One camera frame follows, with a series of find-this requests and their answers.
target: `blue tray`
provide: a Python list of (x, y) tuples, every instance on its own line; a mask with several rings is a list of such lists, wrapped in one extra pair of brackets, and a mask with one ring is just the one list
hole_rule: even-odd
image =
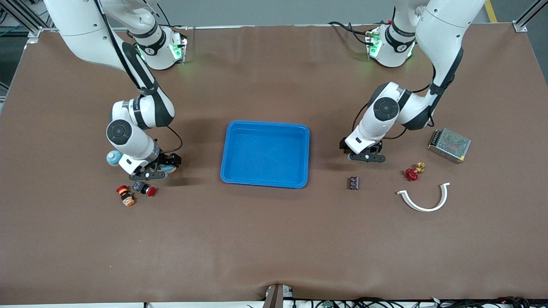
[(227, 183), (302, 188), (308, 181), (310, 131), (301, 124), (232, 121), (221, 178)]

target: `white robotic arm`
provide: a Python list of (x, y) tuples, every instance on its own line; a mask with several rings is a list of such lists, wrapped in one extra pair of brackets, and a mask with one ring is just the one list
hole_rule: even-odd
[[(350, 154), (351, 159), (369, 161), (368, 149), (379, 144), (395, 122), (409, 130), (421, 129), (428, 124), (441, 95), (455, 77), (463, 56), (463, 35), (484, 2), (485, 0), (430, 0), (424, 6), (424, 1), (422, 4), (415, 0), (396, 1), (397, 5), (408, 9), (409, 23), (406, 26), (416, 24), (416, 41), (432, 61), (435, 76), (425, 96), (416, 95), (393, 82), (380, 85), (369, 100), (368, 109), (358, 126), (344, 139), (345, 145), (341, 143), (345, 152), (351, 150), (354, 153)], [(382, 42), (382, 36), (379, 46), (384, 50), (377, 50), (377, 61), (394, 55), (398, 63), (405, 61), (401, 54), (390, 53), (393, 49), (390, 44)]]
[[(160, 163), (177, 167), (180, 157), (171, 155), (167, 159), (167, 156), (161, 153), (155, 140), (152, 140), (144, 132), (145, 129), (168, 126), (175, 116), (173, 104), (158, 85), (141, 58), (141, 54), (110, 29), (99, 0), (44, 0), (44, 2), (63, 40), (77, 57), (90, 63), (114, 67), (127, 72), (140, 92), (140, 95), (135, 99), (119, 101), (114, 104), (110, 124), (106, 130), (109, 142), (123, 154), (119, 160), (120, 166), (130, 174), (130, 178), (152, 162), (157, 162), (159, 158), (161, 158)], [(120, 5), (127, 7), (130, 3), (136, 3), (137, 7), (139, 4), (144, 5), (142, 1), (137, 0), (131, 2), (106, 0), (105, 3), (110, 8), (119, 8)], [(136, 11), (126, 9), (127, 14), (131, 16), (136, 15)], [(142, 21), (142, 26), (138, 27), (134, 23), (132, 31), (140, 33), (150, 27), (152, 15), (148, 11), (146, 12), (147, 14), (143, 14), (144, 18), (139, 18)], [(147, 33), (152, 34), (149, 38), (143, 39), (151, 40), (151, 37), (159, 37), (160, 41), (164, 41), (163, 45), (157, 44), (159, 49), (155, 55), (150, 55), (150, 59), (159, 59), (156, 63), (173, 61), (174, 55), (170, 51), (169, 53), (162, 51), (162, 49), (169, 49), (171, 46), (165, 43), (165, 38), (162, 39), (164, 37), (162, 33), (165, 31), (158, 26), (156, 21), (147, 30)], [(158, 176), (152, 178), (164, 176), (165, 173), (158, 172)]]

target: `brown table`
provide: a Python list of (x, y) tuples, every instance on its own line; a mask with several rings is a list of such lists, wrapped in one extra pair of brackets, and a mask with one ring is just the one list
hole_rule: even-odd
[[(419, 49), (387, 69), (330, 27), (187, 34), (187, 64), (155, 72), (184, 163), (131, 208), (115, 192), (127, 175), (105, 162), (108, 113), (136, 96), (131, 81), (77, 59), (56, 33), (27, 47), (0, 118), (0, 303), (254, 300), (273, 283), (322, 299), (548, 297), (548, 87), (525, 34), (472, 25), (464, 38), (435, 114), (437, 128), (472, 140), (461, 165), (426, 150), (433, 128), (387, 141), (384, 164), (338, 149), (379, 84), (428, 84)], [(308, 184), (223, 183), (234, 119), (307, 125)], [(177, 144), (165, 128), (149, 134)], [(426, 172), (407, 182), (402, 170), (419, 161)], [(346, 189), (350, 176), (359, 191)], [(428, 207), (444, 182), (448, 201), (433, 213), (395, 194)]]

